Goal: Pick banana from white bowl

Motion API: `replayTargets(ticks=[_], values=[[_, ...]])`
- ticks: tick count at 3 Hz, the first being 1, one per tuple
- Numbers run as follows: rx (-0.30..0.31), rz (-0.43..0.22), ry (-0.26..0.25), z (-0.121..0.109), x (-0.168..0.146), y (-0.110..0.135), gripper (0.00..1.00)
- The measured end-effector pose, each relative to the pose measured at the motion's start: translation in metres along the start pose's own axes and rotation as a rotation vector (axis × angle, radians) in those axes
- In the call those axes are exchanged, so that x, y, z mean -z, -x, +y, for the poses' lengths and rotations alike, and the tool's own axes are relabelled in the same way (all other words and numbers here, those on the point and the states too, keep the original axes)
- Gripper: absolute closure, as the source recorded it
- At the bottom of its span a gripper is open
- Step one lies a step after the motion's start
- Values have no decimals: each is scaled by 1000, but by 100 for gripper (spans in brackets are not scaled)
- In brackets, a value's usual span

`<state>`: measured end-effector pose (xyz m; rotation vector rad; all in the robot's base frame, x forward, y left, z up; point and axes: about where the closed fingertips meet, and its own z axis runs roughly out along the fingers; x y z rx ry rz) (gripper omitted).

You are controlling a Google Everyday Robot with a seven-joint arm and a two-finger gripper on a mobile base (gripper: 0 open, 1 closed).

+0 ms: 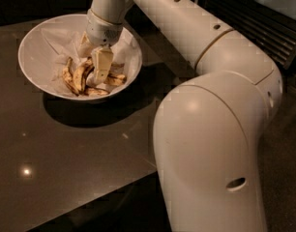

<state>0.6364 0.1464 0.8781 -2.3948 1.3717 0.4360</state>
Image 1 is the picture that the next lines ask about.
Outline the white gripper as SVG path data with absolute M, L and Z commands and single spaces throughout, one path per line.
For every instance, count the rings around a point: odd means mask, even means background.
M 116 44 L 122 30 L 122 24 L 107 22 L 95 15 L 92 10 L 88 11 L 86 32 L 82 34 L 77 53 L 81 58 L 88 57 L 91 53 L 95 83 L 103 83 L 106 80 L 113 61 L 113 52 L 107 45 L 93 49 L 94 45 Z

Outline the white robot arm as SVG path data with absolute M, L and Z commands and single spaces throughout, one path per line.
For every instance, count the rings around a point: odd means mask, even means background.
M 190 0 L 93 0 L 86 32 L 114 44 L 137 5 L 190 63 L 154 121 L 157 170 L 172 232 L 267 232 L 258 140 L 281 104 L 274 61 Z

